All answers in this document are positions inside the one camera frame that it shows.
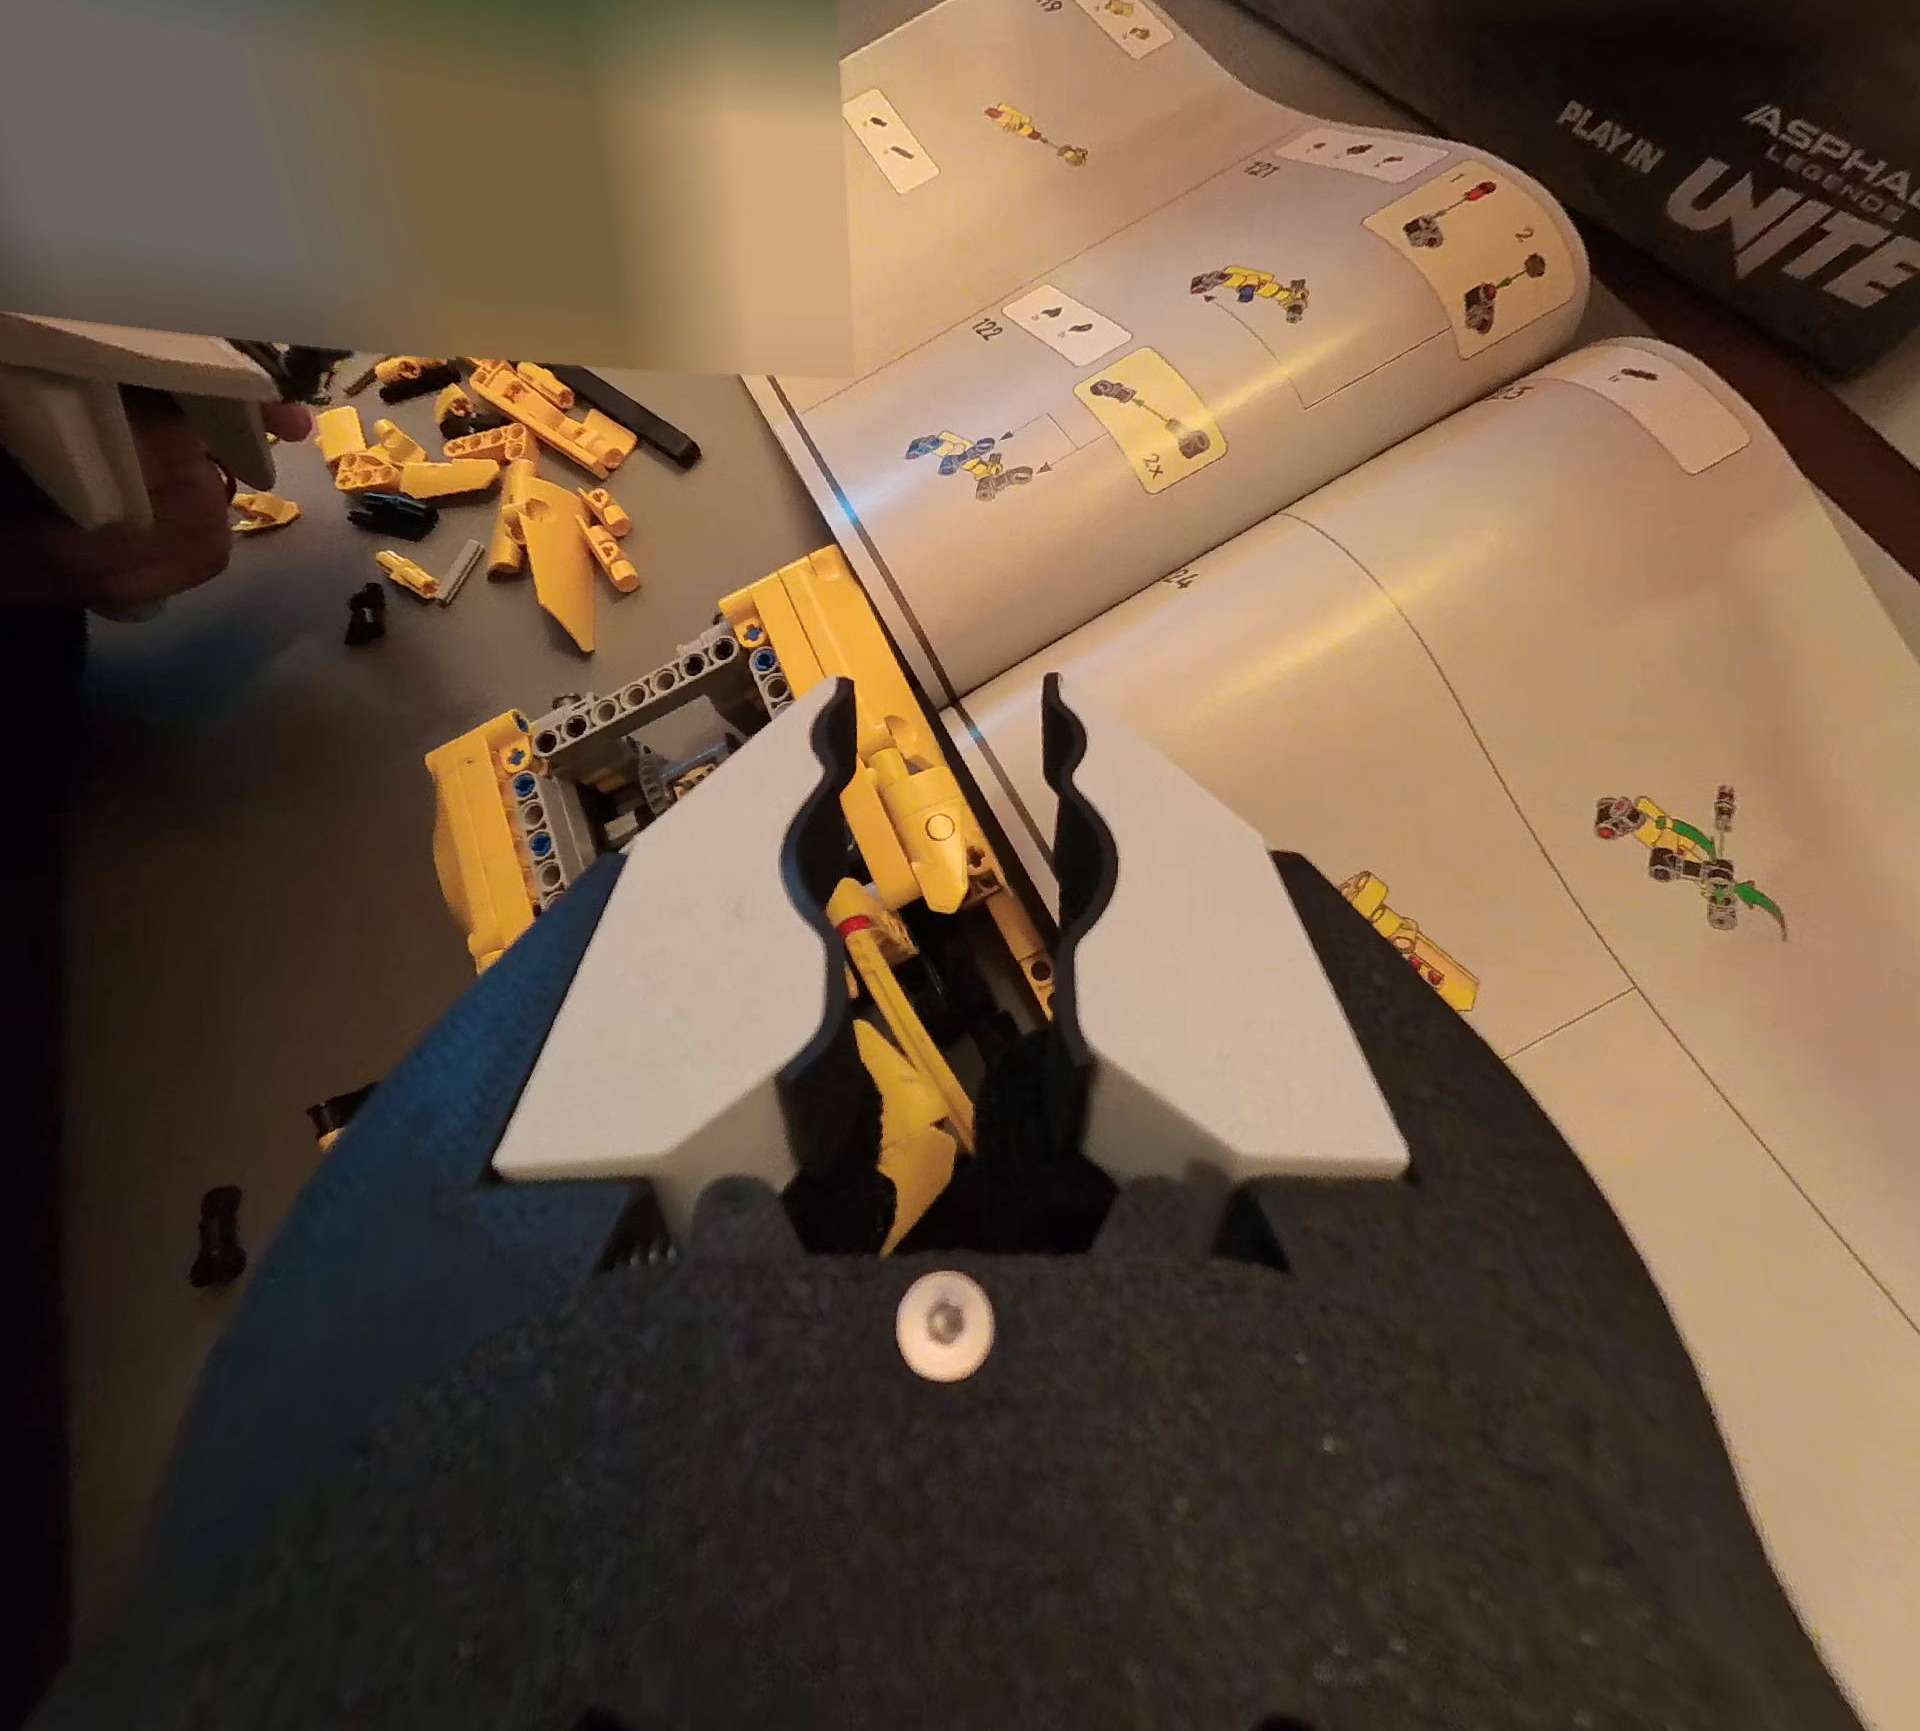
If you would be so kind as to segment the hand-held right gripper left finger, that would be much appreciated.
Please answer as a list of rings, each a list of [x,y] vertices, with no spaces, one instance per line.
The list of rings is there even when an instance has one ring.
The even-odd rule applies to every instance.
[[[615,853],[496,1146],[505,1186],[644,1181],[673,1232],[725,1179],[785,1189],[869,1132],[847,946],[858,689],[817,684]]]

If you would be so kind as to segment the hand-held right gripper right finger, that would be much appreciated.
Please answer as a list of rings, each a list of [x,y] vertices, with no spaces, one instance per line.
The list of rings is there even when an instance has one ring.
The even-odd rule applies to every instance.
[[[1408,1196],[1410,1146],[1265,839],[1072,684],[1042,689],[1058,987],[1045,1111],[1088,1253],[1280,1243],[1271,1189]]]

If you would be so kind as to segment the yellow brick car model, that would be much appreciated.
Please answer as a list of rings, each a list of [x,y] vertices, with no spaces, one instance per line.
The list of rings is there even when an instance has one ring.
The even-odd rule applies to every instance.
[[[806,1179],[791,1208],[818,1248],[893,1253],[973,1155],[973,1098],[954,1043],[993,1070],[1024,1041],[969,923],[998,925],[1042,1019],[1051,949],[837,546],[721,599],[676,660],[539,716],[509,708],[431,748],[436,871],[473,966],[489,970],[597,858],[665,823],[823,680],[852,684],[827,912],[876,1138],[852,1142],[847,1171]]]

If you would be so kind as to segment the pile of yellow brick pieces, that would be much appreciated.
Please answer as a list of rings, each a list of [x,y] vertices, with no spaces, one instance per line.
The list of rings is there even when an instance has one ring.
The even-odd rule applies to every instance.
[[[703,466],[685,430],[582,364],[379,356],[340,383],[345,351],[258,358],[309,402],[329,486],[372,539],[372,585],[449,609],[475,575],[528,580],[580,657],[597,650],[602,599],[644,585],[614,475],[639,449]]]

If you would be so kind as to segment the grey desk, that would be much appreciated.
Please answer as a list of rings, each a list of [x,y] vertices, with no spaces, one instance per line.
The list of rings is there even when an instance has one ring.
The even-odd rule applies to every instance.
[[[522,585],[455,609],[393,599],[345,646],[372,541],[316,459],[278,454],[297,529],[137,623],[95,623],[66,888],[61,1272],[74,1624],[117,1597],[176,1421],[236,1289],[192,1289],[201,1198],[242,1191],[250,1259],[316,1164],[308,1106],[399,1064],[473,983],[427,853],[426,748],[505,704],[597,688],[721,593],[827,541],[735,377],[630,374],[703,444],[619,469],[644,592],[597,664],[546,640]]]

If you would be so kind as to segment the person's left hand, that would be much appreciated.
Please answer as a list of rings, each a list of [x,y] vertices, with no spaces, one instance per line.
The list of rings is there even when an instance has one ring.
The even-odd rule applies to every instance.
[[[236,482],[176,395],[127,388],[123,411],[146,479],[153,517],[82,539],[76,601],[100,615],[153,615],[230,569]]]

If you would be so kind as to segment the open instruction booklet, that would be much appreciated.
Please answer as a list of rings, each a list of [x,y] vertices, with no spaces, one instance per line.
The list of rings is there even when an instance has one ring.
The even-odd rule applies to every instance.
[[[1547,187],[1147,0],[941,0],[841,123],[852,374],[751,388],[1031,888],[1047,673],[1361,877],[1916,1727],[1916,657],[1813,486],[1682,351],[1578,346]]]

